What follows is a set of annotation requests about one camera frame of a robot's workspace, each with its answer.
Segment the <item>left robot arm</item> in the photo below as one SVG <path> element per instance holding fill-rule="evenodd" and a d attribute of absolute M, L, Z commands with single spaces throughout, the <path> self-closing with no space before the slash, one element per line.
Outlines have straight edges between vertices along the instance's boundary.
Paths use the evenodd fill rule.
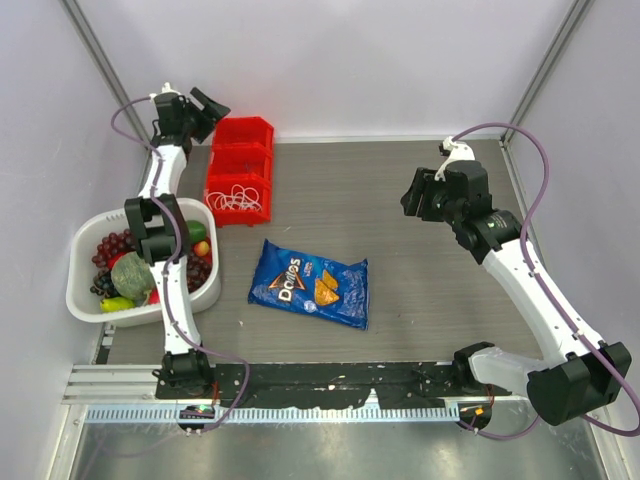
<path fill-rule="evenodd" d="M 194 141 L 204 141 L 230 109 L 198 88 L 189 95 L 165 83 L 141 99 L 155 107 L 153 136 L 145 146 L 151 167 L 136 197 L 124 212 L 138 256 L 149 266 L 159 295 L 164 326 L 164 355 L 153 371 L 159 399 L 200 399 L 212 393 L 210 366 L 197 329 L 188 291 L 188 225 L 176 197 Z"/>

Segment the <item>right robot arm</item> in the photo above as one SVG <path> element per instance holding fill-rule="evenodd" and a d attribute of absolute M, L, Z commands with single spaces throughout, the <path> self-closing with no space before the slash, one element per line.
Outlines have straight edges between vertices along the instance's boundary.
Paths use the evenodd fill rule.
<path fill-rule="evenodd" d="M 403 212 L 447 223 L 458 244 L 504 289 L 533 333 L 541 359 L 479 342 L 454 354 L 451 380 L 465 395 L 493 385 L 529 399 L 546 423 L 558 426 L 613 403 L 632 356 L 607 343 L 569 304 L 541 265 L 521 225 L 492 205 L 488 174 L 477 161 L 443 171 L 417 169 L 401 198 Z"/>

